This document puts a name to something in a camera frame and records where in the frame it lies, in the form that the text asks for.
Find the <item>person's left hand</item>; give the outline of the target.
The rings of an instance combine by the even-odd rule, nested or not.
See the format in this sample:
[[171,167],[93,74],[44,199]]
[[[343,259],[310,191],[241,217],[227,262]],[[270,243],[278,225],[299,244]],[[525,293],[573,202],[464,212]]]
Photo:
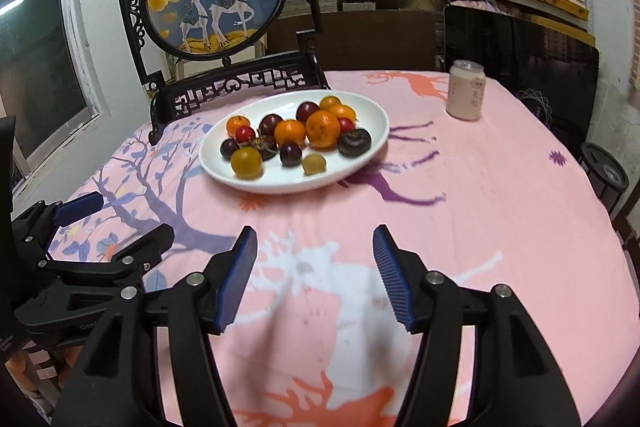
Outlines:
[[31,343],[11,355],[4,366],[24,392],[60,392],[81,350],[71,347],[50,352]]

